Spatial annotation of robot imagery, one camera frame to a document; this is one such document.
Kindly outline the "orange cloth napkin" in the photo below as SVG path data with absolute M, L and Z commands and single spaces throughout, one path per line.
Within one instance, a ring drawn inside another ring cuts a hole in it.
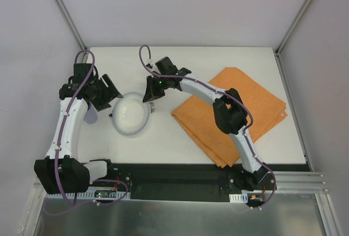
M 247 133 L 256 142 L 285 119 L 286 103 L 238 68 L 225 68 L 210 83 L 239 99 L 252 117 L 225 95 L 219 95 L 210 104 L 191 96 L 172 112 L 172 116 L 199 148 L 223 168 L 239 159 L 230 135 L 251 124 Z

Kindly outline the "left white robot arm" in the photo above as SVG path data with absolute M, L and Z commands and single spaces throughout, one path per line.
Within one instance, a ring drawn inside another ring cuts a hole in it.
M 103 186 L 115 182 L 109 159 L 88 163 L 78 160 L 77 150 L 83 119 L 90 107 L 103 111 L 123 95 L 108 74 L 100 76 L 91 63 L 74 64 L 74 74 L 59 90 L 60 112 L 57 128 L 45 157 L 36 160 L 34 171 L 48 194 L 86 192 L 97 180 Z

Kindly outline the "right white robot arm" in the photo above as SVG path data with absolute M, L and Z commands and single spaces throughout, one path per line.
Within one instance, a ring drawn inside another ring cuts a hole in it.
M 165 96 L 165 90 L 172 88 L 189 93 L 211 105 L 216 126 L 221 132 L 229 135 L 239 152 L 245 184 L 253 190 L 260 188 L 270 169 L 254 150 L 249 133 L 254 120 L 237 90 L 224 90 L 201 81 L 189 69 L 178 69 L 168 57 L 156 62 L 159 72 L 153 71 L 152 65 L 145 64 L 142 58 L 140 62 L 151 74 L 147 77 L 143 102 L 160 99 Z

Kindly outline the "white blue-rimmed plate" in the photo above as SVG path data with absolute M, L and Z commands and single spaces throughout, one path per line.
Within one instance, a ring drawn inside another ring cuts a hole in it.
M 143 103 L 143 96 L 140 93 L 128 92 L 115 103 L 112 110 L 112 124 L 123 136 L 137 136 L 147 126 L 150 116 L 150 103 Z

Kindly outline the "lilac plastic cup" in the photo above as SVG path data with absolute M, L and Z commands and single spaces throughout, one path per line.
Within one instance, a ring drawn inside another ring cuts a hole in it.
M 98 120 L 97 111 L 95 110 L 92 103 L 88 104 L 88 110 L 85 113 L 85 116 L 83 118 L 83 121 L 87 124 L 94 124 Z

